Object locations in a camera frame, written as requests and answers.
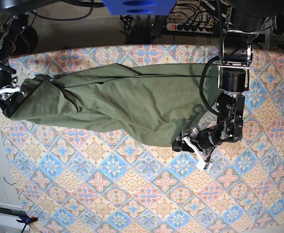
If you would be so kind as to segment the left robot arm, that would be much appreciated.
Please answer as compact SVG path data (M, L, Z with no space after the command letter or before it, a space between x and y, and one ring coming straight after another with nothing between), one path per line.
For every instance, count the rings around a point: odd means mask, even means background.
M267 18L284 13L284 0L230 0L226 12L222 12L220 1L216 3L219 54L204 66L199 94L206 109L217 116L217 124L196 134L182 132L172 143L172 149L176 152L204 152L210 156L216 146L242 139L243 93L250 87L253 42L263 31ZM203 92L208 68L214 62L218 63L217 86L222 92L216 100L215 110Z

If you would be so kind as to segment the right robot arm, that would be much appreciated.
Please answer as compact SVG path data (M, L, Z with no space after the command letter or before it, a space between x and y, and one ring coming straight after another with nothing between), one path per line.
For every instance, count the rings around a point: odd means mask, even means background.
M37 45L36 30L28 24L27 12L49 20L35 10L53 4L52 0L0 0L0 108L10 118L20 107L41 103L43 97L56 94L58 98L75 106L72 95L61 88L50 76L40 75L31 83L17 85L16 70L9 66L9 57L33 52Z

